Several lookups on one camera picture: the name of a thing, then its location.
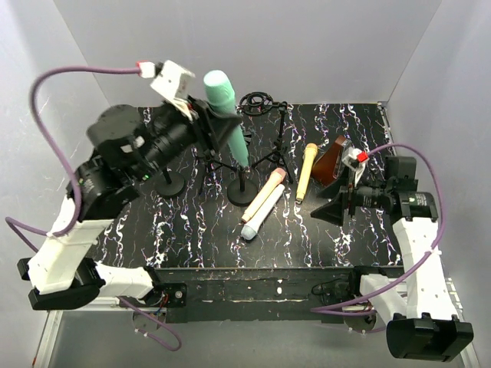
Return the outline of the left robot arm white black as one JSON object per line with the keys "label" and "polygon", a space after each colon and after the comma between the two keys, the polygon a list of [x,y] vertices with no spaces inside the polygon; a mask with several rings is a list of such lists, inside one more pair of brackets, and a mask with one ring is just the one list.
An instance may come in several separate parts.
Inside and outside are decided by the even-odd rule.
{"label": "left robot arm white black", "polygon": [[139,196],[137,183],[159,175],[188,147],[218,151],[240,124],[194,98],[183,109],[162,103],[150,121],[127,104],[106,109],[87,129],[91,157],[75,171],[61,211],[43,245],[18,262],[36,311],[75,310],[98,297],[132,297],[158,304],[166,284],[149,266],[116,268],[87,256],[99,234]]}

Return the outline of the green microphone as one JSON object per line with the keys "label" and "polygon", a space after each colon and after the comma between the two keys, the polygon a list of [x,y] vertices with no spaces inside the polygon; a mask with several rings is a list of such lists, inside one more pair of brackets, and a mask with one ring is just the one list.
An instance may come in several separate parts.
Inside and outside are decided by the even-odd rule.
{"label": "green microphone", "polygon": [[[216,112],[236,115],[235,91],[225,72],[209,71],[204,75],[203,83],[209,105]],[[229,136],[228,145],[233,159],[241,167],[249,166],[249,151],[240,125]]]}

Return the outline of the pink microphone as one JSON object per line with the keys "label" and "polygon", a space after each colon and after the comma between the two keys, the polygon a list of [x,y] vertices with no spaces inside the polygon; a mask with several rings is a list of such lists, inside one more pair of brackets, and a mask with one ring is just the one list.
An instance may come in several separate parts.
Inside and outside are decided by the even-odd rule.
{"label": "pink microphone", "polygon": [[285,176],[286,171],[280,167],[271,172],[265,185],[261,188],[256,197],[249,204],[249,207],[244,211],[244,214],[241,217],[243,223],[247,223],[254,216],[254,214],[257,213],[261,205],[270,196],[273,190],[283,182]]}

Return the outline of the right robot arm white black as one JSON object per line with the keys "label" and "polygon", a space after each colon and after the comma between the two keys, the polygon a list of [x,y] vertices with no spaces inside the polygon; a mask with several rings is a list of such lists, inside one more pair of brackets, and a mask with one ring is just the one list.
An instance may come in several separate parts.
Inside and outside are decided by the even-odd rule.
{"label": "right robot arm white black", "polygon": [[330,201],[311,217],[342,225],[358,208],[388,215],[400,246],[404,273],[391,278],[375,266],[356,266],[348,276],[348,293],[366,297],[386,325],[390,354],[398,359],[448,363],[474,338],[473,327],[460,319],[447,289],[438,242],[443,227],[437,204],[417,189],[417,161],[387,156],[384,179],[367,185],[358,180],[365,164],[344,158],[334,167],[334,181],[321,192]]}

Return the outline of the black tripod clip stand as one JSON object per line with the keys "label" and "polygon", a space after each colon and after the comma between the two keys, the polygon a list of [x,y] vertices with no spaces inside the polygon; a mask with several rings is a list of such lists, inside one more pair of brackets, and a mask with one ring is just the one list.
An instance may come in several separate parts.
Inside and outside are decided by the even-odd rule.
{"label": "black tripod clip stand", "polygon": [[201,176],[201,182],[198,188],[198,194],[201,196],[203,194],[204,185],[206,179],[209,178],[215,171],[222,168],[227,168],[233,173],[236,173],[238,169],[234,166],[226,164],[224,162],[218,161],[216,159],[216,154],[213,151],[202,151],[199,148],[195,148],[195,153],[193,154],[196,163],[202,163],[204,167],[203,174]]}

